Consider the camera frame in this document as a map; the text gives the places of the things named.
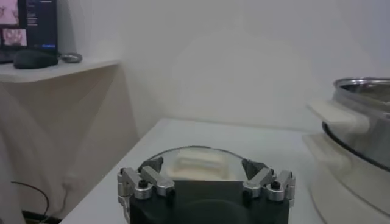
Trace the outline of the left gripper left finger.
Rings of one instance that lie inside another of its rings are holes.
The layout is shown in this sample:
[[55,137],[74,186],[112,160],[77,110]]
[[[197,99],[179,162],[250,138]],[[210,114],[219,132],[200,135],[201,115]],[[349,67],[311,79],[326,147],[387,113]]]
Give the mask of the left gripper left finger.
[[124,215],[130,214],[130,198],[148,200],[153,195],[165,200],[167,207],[174,204],[176,196],[175,182],[160,174],[163,158],[144,161],[135,170],[131,167],[121,168],[117,174],[118,202],[121,204]]

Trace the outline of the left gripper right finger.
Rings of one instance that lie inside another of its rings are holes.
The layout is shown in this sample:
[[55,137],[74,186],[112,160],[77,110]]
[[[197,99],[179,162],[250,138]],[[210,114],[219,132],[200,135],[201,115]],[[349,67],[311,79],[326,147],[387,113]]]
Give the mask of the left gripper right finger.
[[249,159],[242,159],[241,165],[247,177],[247,181],[243,182],[245,203],[264,197],[276,203],[287,201],[290,208],[294,206],[296,177],[291,171],[275,173],[264,163]]

